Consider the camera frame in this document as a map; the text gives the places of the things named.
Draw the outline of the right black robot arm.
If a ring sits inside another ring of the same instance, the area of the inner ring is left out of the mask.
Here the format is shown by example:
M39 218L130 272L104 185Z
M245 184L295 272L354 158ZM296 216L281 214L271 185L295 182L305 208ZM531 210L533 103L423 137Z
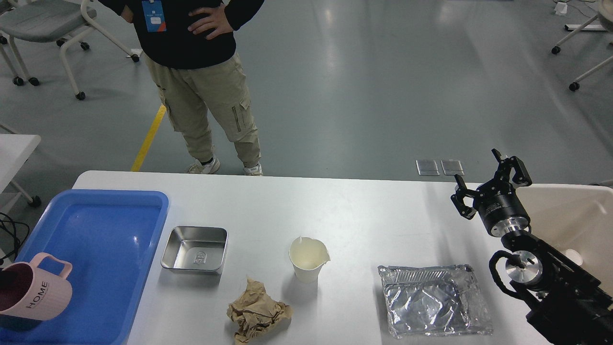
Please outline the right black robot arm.
M500 238L503 250L488 263L501 292L530 308L527 322L554 345L610 345L613 340L612 297L599 279L532 234L530 217L515 190L530 186L525 164L503 157L489 181L471 190L461 175L451 201L466 219L479 214L488 235Z

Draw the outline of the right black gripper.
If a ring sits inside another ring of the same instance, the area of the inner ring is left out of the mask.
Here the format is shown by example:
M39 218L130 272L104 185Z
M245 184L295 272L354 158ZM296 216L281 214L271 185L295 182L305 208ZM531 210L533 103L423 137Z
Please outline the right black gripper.
M492 149L498 162L493 175L495 181L503 181L517 186L531 186L532 178L525 164L517 156L502 157L497 149ZM458 213L471 220L478 212L488 234L492 237L502 237L516 230L530 232L530 217L519 200L513 185L481 185L477 190L466 186L459 174L454 174L457 183L451 201ZM474 199L473 206L467 206L465 198Z

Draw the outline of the person's right hand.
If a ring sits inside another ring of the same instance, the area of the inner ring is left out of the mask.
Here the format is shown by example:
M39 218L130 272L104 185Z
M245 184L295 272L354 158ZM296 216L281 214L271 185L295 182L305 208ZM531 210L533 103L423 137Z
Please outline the person's right hand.
M127 5L123 7L120 17L123 18L123 20L127 23L133 23L133 11Z

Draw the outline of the person's left hand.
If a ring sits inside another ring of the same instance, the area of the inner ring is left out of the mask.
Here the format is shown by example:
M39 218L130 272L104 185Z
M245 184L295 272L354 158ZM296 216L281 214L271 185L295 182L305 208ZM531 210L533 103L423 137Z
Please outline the person's left hand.
M212 32L206 35L207 40L212 40L219 35L228 34L234 32L234 28L228 22L227 15L225 13L225 4L221 4L218 7L198 7L190 12L191 17L197 15L204 15L206 17L200 18L188 26L188 31L193 35L199 35L206 31L212 30Z

